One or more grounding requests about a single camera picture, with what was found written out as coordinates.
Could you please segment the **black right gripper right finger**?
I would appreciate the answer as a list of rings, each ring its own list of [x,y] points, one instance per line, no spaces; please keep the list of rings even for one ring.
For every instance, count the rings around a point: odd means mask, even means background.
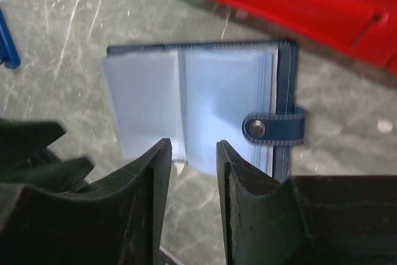
[[[216,145],[228,264],[395,264],[395,176],[284,182]]]

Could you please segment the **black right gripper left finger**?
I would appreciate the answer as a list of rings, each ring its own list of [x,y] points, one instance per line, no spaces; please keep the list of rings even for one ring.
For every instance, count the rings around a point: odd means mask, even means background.
[[[2,264],[157,264],[172,164],[167,138],[74,192],[1,186]]]

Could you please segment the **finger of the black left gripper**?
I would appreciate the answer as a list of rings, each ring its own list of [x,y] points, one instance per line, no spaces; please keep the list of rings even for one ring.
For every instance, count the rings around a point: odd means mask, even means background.
[[[65,133],[54,121],[1,120],[1,169],[26,161]]]
[[[24,162],[1,171],[2,183],[30,184],[50,192],[72,192],[86,186],[86,176],[94,169],[87,157],[33,164]]]

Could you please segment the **blue leather card holder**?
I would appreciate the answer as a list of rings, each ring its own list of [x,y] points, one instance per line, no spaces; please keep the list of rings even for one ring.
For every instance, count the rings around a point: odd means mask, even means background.
[[[285,180],[290,149],[305,137],[297,52],[292,40],[109,46],[101,70],[123,158],[168,138],[174,161],[214,175],[216,144],[226,140]]]

